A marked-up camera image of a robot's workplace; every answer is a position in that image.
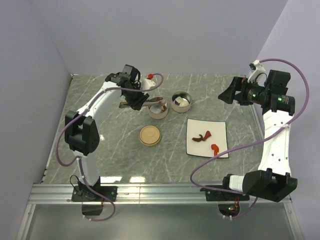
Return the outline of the metal serving tongs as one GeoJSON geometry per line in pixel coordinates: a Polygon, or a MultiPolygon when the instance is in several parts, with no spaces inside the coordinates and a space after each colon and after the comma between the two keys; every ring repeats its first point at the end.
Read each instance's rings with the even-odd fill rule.
{"type": "MultiPolygon", "coordinates": [[[[150,107],[156,104],[163,104],[165,100],[162,97],[154,97],[152,99],[147,99],[140,108],[142,107],[150,107]]],[[[124,108],[132,108],[127,102],[120,102],[119,106],[120,109],[124,108]]]]}

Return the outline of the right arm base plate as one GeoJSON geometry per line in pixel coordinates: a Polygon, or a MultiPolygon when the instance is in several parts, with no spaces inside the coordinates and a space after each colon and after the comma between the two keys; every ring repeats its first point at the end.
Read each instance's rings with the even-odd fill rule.
{"type": "Polygon", "coordinates": [[[207,202],[225,202],[225,201],[249,201],[250,197],[248,195],[235,194],[224,191],[209,190],[206,188],[201,188],[201,192],[205,192],[205,198],[207,202]]]}

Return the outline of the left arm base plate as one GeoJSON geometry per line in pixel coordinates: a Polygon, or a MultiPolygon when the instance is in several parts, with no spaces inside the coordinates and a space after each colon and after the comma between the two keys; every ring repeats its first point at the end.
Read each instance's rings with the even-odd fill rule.
{"type": "MultiPolygon", "coordinates": [[[[110,199],[112,202],[116,201],[118,191],[117,186],[100,186],[93,189],[99,194],[110,199]]],[[[104,199],[101,196],[90,191],[86,185],[75,186],[73,188],[71,197],[72,202],[101,202],[103,200],[104,199]]]]}

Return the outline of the dark red curved sausage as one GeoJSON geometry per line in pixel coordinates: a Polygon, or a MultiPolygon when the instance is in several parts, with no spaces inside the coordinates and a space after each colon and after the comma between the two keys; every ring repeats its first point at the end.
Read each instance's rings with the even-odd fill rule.
{"type": "Polygon", "coordinates": [[[203,136],[200,134],[199,137],[193,137],[192,140],[195,142],[201,142],[203,140],[203,136]]]}

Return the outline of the white round bun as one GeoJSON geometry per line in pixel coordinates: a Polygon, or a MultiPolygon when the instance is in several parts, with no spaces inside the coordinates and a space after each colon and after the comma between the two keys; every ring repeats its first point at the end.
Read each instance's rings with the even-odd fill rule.
{"type": "Polygon", "coordinates": [[[186,107],[186,106],[188,106],[190,103],[187,101],[187,100],[183,100],[181,103],[180,103],[180,107],[186,107]]]}

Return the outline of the red bacon strip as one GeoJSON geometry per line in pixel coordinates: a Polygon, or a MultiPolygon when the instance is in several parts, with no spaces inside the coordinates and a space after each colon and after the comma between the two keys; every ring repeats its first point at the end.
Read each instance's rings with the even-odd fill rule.
{"type": "Polygon", "coordinates": [[[209,130],[207,130],[205,135],[202,138],[202,141],[206,141],[211,136],[212,136],[211,132],[209,130]]]}

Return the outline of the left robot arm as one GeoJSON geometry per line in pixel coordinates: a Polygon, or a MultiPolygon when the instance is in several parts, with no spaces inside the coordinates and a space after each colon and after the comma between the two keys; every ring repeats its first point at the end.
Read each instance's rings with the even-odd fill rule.
{"type": "Polygon", "coordinates": [[[141,79],[140,71],[126,64],[121,72],[109,74],[99,91],[77,111],[69,111],[65,116],[64,141],[74,154],[80,176],[76,194],[88,201],[96,201],[101,196],[101,181],[93,155],[100,143],[98,122],[103,113],[120,97],[126,105],[139,111],[156,86],[153,76],[141,79]]]}

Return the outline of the sushi roll piece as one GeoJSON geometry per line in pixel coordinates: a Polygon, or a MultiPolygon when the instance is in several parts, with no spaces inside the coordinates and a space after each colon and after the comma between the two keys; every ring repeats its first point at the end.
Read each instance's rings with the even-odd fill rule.
{"type": "Polygon", "coordinates": [[[178,96],[174,101],[176,105],[180,105],[180,103],[183,101],[183,98],[178,96]]]}

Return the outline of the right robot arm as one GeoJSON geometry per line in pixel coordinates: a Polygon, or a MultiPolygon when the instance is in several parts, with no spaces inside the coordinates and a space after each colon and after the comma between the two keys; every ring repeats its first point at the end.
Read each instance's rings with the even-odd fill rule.
{"type": "Polygon", "coordinates": [[[270,70],[263,86],[235,76],[229,87],[218,96],[227,104],[237,101],[242,106],[258,104],[264,122],[263,152],[256,171],[245,175],[228,174],[220,193],[232,200],[242,192],[261,199],[280,202],[298,186],[289,164],[290,127],[295,114],[295,98],[287,95],[288,72],[270,70]]]}

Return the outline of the brown sausage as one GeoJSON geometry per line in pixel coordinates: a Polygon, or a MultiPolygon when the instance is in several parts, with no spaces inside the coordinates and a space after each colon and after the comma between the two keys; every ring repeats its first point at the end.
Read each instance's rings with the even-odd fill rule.
{"type": "Polygon", "coordinates": [[[165,112],[168,109],[167,102],[165,100],[161,101],[160,106],[161,106],[161,111],[162,112],[165,112]]]}

